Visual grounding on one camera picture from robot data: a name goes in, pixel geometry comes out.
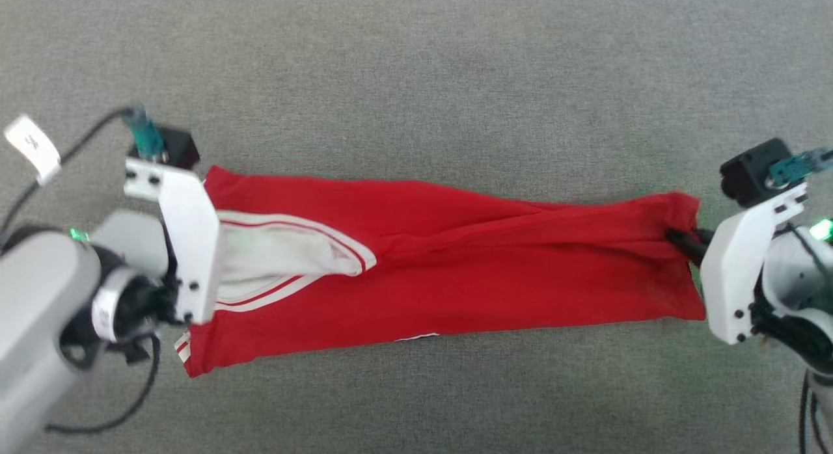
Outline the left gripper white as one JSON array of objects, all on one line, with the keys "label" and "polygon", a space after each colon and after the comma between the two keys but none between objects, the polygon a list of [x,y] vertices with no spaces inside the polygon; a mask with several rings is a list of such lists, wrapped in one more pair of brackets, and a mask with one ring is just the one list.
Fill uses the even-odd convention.
[{"label": "left gripper white", "polygon": [[211,321],[218,295],[223,255],[220,220],[203,185],[192,170],[126,160],[127,196],[157,203],[176,256],[175,277],[181,281],[175,316],[202,325]]}]

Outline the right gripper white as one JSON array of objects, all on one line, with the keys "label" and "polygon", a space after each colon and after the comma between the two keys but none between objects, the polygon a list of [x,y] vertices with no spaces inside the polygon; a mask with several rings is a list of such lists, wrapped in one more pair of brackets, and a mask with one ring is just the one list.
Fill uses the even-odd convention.
[{"label": "right gripper white", "polygon": [[755,207],[720,223],[716,231],[674,228],[664,238],[694,265],[700,279],[711,332],[728,345],[750,335],[752,319],[747,311],[755,300],[768,249],[777,226],[804,211],[801,196],[807,185],[788,188]]}]

